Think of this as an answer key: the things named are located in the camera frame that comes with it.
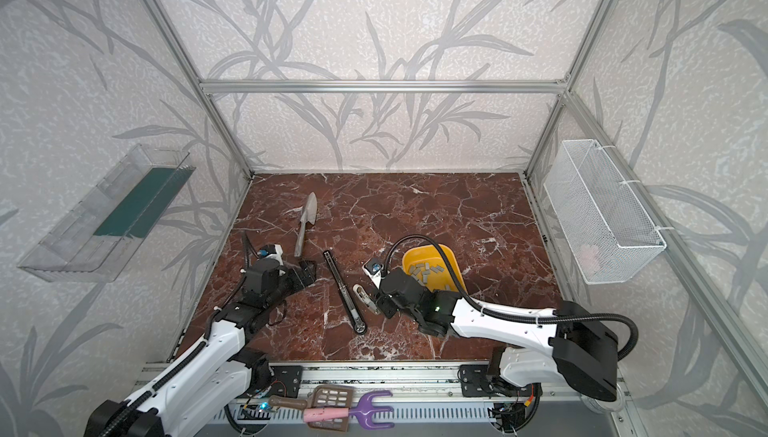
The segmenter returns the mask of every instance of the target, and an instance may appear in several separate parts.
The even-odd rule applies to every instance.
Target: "brown spatula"
[[[279,397],[272,395],[267,403],[271,407],[287,407],[288,409],[304,410],[308,407],[352,407],[352,397],[355,392],[354,387],[348,385],[320,384],[315,387],[315,391],[309,399],[290,399],[288,397]],[[346,432],[350,425],[350,418],[323,420],[320,422],[307,423],[314,429],[336,430]]]

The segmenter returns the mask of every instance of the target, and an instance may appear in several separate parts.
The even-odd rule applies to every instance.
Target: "pink handle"
[[[304,409],[305,423],[321,420],[343,419],[350,416],[349,407],[323,407],[322,409]]]

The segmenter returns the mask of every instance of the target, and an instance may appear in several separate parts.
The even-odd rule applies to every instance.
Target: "black cable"
[[[534,401],[533,401],[533,404],[531,405],[531,411],[525,416],[525,419],[523,420],[523,422],[520,424],[519,427],[513,427],[512,432],[515,434],[533,420],[533,416],[536,415],[536,411],[538,410],[538,403],[542,398],[541,397],[542,385],[540,383],[533,383],[531,387],[531,391],[533,392],[533,395],[534,395]],[[498,409],[488,409],[488,411],[496,415],[510,415],[515,413],[515,412],[503,411]],[[496,428],[496,430],[504,432],[504,429],[498,424],[495,424],[494,427]]]
[[[254,251],[254,246],[250,243],[250,240],[248,239],[248,236],[246,235],[245,231],[243,231],[243,270],[250,267],[250,254],[253,253],[254,255],[256,252]],[[232,299],[235,297],[237,292],[243,287],[243,284],[245,283],[246,275],[245,272],[242,273],[240,276],[240,282],[237,283],[234,289],[232,289],[232,292],[229,293],[228,296],[226,296],[226,299],[224,300],[224,303],[221,304],[220,308],[225,308],[226,305],[232,301]],[[208,317],[208,321],[205,325],[205,332],[203,333],[203,338],[208,340],[210,338],[210,330],[214,326],[214,320],[216,319],[216,316],[219,315],[220,310],[215,310],[214,313],[212,313]]]
[[[240,424],[235,422],[235,417],[232,415],[232,411],[230,410],[229,404],[224,406],[224,415],[226,416],[226,421],[230,423],[230,426],[237,431],[238,435],[255,435],[259,431],[261,431],[261,429],[266,427],[266,424],[256,424],[256,425],[259,425],[261,429],[255,432],[247,432],[248,429],[246,429],[244,426],[241,427]]]
[[[617,313],[591,313],[589,315],[584,315],[584,316],[540,317],[536,319],[534,317],[514,316],[508,313],[498,312],[493,309],[484,309],[480,304],[477,303],[476,300],[474,300],[469,296],[466,289],[464,289],[464,287],[461,285],[456,275],[456,271],[453,269],[451,262],[448,260],[448,256],[446,256],[446,252],[442,250],[442,247],[440,247],[440,245],[435,240],[433,240],[431,237],[427,237],[426,235],[414,233],[411,235],[406,235],[405,237],[402,237],[399,240],[397,240],[397,242],[395,242],[389,248],[389,252],[387,252],[386,257],[384,259],[384,268],[382,269],[382,278],[386,277],[386,275],[389,273],[389,262],[392,260],[392,255],[395,253],[395,249],[397,248],[397,246],[409,239],[422,239],[429,242],[440,254],[440,257],[443,259],[443,262],[446,264],[448,273],[451,274],[451,279],[453,279],[453,283],[456,285],[458,292],[462,295],[464,300],[466,300],[469,303],[469,305],[472,306],[473,309],[477,310],[478,312],[484,313],[486,316],[495,317],[497,319],[506,320],[508,322],[531,323],[536,325],[569,323],[569,322],[594,322],[596,320],[612,320],[614,322],[621,322],[625,326],[629,327],[629,333],[630,333],[629,339],[627,340],[627,343],[624,345],[624,347],[622,347],[621,350],[619,350],[618,352],[619,360],[622,360],[624,357],[629,355],[629,353],[632,352],[632,349],[634,349],[634,347],[638,345],[638,339],[640,335],[638,326],[629,317],[625,317]]]
[[[245,269],[250,267],[250,256],[249,252],[253,251],[253,246],[251,245],[250,241],[248,240],[248,236],[246,236],[245,232],[243,232],[243,253],[245,256]],[[241,287],[243,287],[243,283],[245,283],[245,272],[243,272],[243,277],[240,278],[240,282],[235,286],[234,289],[232,289],[232,292],[228,296],[226,296],[226,299],[224,301],[224,304],[221,306],[222,308],[226,307],[226,305],[232,301],[232,299],[235,297],[235,294],[240,290]],[[203,334],[204,342],[201,342],[197,344],[197,347],[189,353],[186,357],[184,357],[184,360],[182,360],[178,365],[173,367],[167,374],[165,374],[158,382],[152,385],[152,390],[154,392],[158,392],[163,385],[167,384],[171,379],[173,379],[181,370],[187,366],[190,362],[192,362],[192,359],[197,357],[199,353],[205,349],[205,347],[208,345],[208,339],[210,338],[210,330],[211,327],[214,325],[214,319],[216,318],[216,315],[219,313],[219,310],[212,313],[210,317],[208,317],[208,322],[206,324],[205,333]],[[104,430],[101,431],[101,433],[98,435],[98,437],[108,437],[112,432],[116,430],[117,427],[119,427],[128,417],[129,415],[138,409],[138,407],[144,403],[149,397],[152,396],[152,393],[150,391],[147,391],[143,394],[141,394],[139,397],[136,398],[132,403],[129,404],[128,407],[126,407],[123,412],[118,414],[117,417],[112,419],[112,422],[109,423],[106,427],[104,427]]]
[[[542,385],[540,383],[536,383],[534,385],[538,386],[538,394],[541,394]],[[534,395],[536,395],[536,389],[532,387],[532,390],[534,391]],[[531,412],[528,413],[528,416],[525,417],[525,420],[523,421],[523,423],[521,423],[520,426],[514,430],[515,432],[519,431],[520,429],[528,425],[528,423],[530,423],[533,420],[533,416],[536,415],[536,411],[538,410],[538,403],[541,399],[542,399],[541,397],[534,397],[533,406],[531,407]]]
[[[197,357],[197,354],[203,352],[203,349],[205,349],[205,346],[207,345],[207,342],[201,342],[197,344],[197,347],[194,348],[192,352],[189,353],[186,357],[184,357],[184,360],[179,362],[179,365],[174,366],[170,371],[168,371],[167,374],[163,375],[163,377],[156,383],[152,385],[152,390],[155,392],[158,392],[160,388],[167,384],[169,380],[173,379],[176,374],[181,372],[181,370],[187,366],[190,362],[192,362],[192,359]]]
[[[129,404],[128,407],[123,409],[123,412],[119,413],[117,417],[112,419],[112,422],[109,423],[106,427],[104,427],[104,430],[102,430],[98,437],[109,437],[109,435],[114,432],[120,425],[122,425],[123,422],[132,414],[136,409],[139,408],[141,404],[143,404],[149,397],[152,396],[152,393],[150,391],[147,391],[143,394],[141,394],[139,397],[136,398],[132,403]]]
[[[163,377],[156,383],[152,385],[152,390],[156,393],[158,392],[163,385],[167,384],[169,380],[173,379],[176,374],[181,372],[181,370],[187,366],[190,362],[192,362],[192,359],[194,359],[197,354],[203,351],[205,349],[206,343],[201,342],[197,344],[197,347],[194,348],[192,352],[189,353],[186,357],[184,357],[184,360],[179,362],[179,365],[176,365],[171,370],[168,371],[167,374],[163,375]],[[109,423],[106,427],[104,427],[104,430],[101,431],[101,433],[98,435],[98,437],[108,437],[112,432],[114,432],[117,427],[119,427],[125,420],[130,416],[130,414],[139,408],[141,404],[147,401],[149,397],[152,396],[152,392],[147,391],[143,394],[141,394],[139,397],[137,397],[133,402],[129,404],[128,407],[126,407],[123,412],[119,413],[117,417],[112,419],[112,422]]]

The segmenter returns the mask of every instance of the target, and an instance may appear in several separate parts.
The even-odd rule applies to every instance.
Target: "yellow dustpan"
[[[467,286],[464,284],[464,279],[462,279],[461,270],[458,269],[458,263],[456,262],[456,256],[453,255],[453,250],[442,244],[440,244],[440,247],[446,253],[448,262],[451,263],[451,266],[456,271],[458,281],[466,289]],[[414,247],[408,250],[406,255],[402,256],[402,269],[413,276],[414,279],[423,283],[427,289],[453,290],[458,292],[451,274],[448,273],[445,261],[432,245]]]

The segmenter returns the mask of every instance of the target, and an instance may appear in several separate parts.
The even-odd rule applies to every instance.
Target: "purple garden fork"
[[[391,412],[392,407],[389,405],[375,406],[373,404],[374,397],[392,395],[389,390],[374,390],[367,394],[363,394],[360,397],[360,401],[355,407],[351,409],[347,407],[323,407],[321,409],[305,409],[303,420],[305,423],[318,422],[321,420],[343,419],[344,417],[355,416],[357,422],[365,430],[382,430],[391,429],[395,426],[395,423],[375,423],[373,422],[373,414],[379,412]]]

